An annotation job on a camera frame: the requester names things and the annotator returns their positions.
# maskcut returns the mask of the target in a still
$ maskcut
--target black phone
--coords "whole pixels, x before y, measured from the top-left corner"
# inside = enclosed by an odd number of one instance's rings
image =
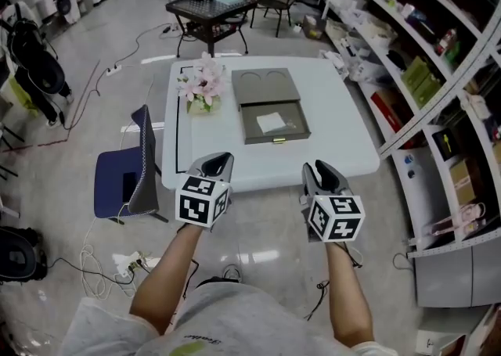
[[[138,185],[138,179],[135,172],[126,172],[124,174],[124,182],[122,186],[122,201],[127,203],[134,193],[135,187]]]

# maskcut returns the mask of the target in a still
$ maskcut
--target blue chair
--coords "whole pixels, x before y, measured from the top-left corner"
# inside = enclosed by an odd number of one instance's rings
[[[149,214],[168,222],[157,212],[158,198],[155,174],[155,134],[145,104],[132,114],[139,126],[140,146],[99,154],[94,180],[94,214],[124,224],[121,217]]]

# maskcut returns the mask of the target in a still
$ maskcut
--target flower bouquet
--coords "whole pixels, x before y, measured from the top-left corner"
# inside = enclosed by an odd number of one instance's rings
[[[210,113],[221,107],[220,95],[226,86],[226,68],[203,52],[194,65],[194,77],[178,78],[179,97],[186,97],[186,112]]]

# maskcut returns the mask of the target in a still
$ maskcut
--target open box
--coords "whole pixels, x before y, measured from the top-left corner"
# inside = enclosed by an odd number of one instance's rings
[[[246,145],[309,138],[301,97],[287,68],[234,70],[232,84]],[[258,117],[274,113],[286,126],[263,132]]]

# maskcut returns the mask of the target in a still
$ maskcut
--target black strap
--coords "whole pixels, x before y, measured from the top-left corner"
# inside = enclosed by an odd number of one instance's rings
[[[6,23],[1,17],[0,17],[0,27],[4,28],[9,33],[13,31],[13,27],[11,27],[8,23]]]
[[[21,16],[21,8],[19,7],[19,3],[17,2],[14,7],[16,7],[16,16],[17,16],[17,20],[18,21],[21,21],[23,19],[23,17]]]

